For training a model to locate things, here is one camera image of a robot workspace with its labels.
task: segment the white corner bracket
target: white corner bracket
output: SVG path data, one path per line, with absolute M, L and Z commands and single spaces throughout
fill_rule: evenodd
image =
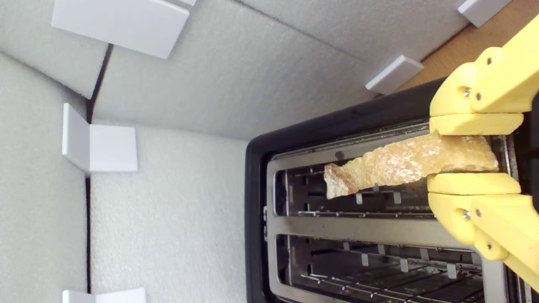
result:
M 458 10 L 475 27 L 482 26 L 503 9 L 511 0 L 466 0 Z
M 146 303 L 146 291 L 144 288 L 135 288 L 98 295 L 63 291 L 62 303 Z
M 423 65 L 421 63 L 400 55 L 370 80 L 365 85 L 365 88 L 376 93 L 388 95 L 422 70 Z
M 188 17 L 165 0 L 55 0 L 51 25 L 167 59 Z
M 180 0 L 180 1 L 191 6 L 195 6 L 195 4 L 197 3 L 197 0 Z
M 139 169 L 134 127 L 91 125 L 64 103 L 62 155 L 90 174 Z

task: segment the bread crust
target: bread crust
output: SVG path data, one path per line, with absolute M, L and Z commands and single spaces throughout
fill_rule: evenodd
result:
M 498 171 L 498 161 L 483 136 L 431 133 L 388 144 L 339 167 L 324 168 L 327 198 L 378 185 L 411 183 L 443 171 Z

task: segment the white foam wall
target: white foam wall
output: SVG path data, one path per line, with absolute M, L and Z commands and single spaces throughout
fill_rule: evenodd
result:
M 416 61 L 469 21 L 462 0 L 240 0 L 375 67 L 374 77 L 399 55 Z
M 0 301 L 60 302 L 86 291 L 84 173 L 61 155 L 75 93 L 0 53 Z
M 92 174 L 92 290 L 244 302 L 247 142 L 136 129 L 139 172 Z
M 374 96 L 364 62 L 239 3 L 190 12 L 168 60 L 114 47 L 95 117 L 250 139 Z
M 108 44 L 53 28 L 53 8 L 54 0 L 1 1 L 0 51 L 89 99 Z

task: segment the screw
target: screw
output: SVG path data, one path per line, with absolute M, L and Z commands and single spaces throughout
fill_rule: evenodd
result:
M 470 220 L 470 212 L 467 210 L 463 211 L 461 217 L 466 221 Z

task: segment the toaster slot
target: toaster slot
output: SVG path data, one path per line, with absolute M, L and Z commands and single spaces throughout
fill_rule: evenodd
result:
M 275 210 L 279 216 L 434 219 L 426 179 L 361 190 L 326 199 L 323 164 L 278 172 Z
M 344 301 L 484 302 L 481 259 L 466 249 L 278 235 L 282 283 Z

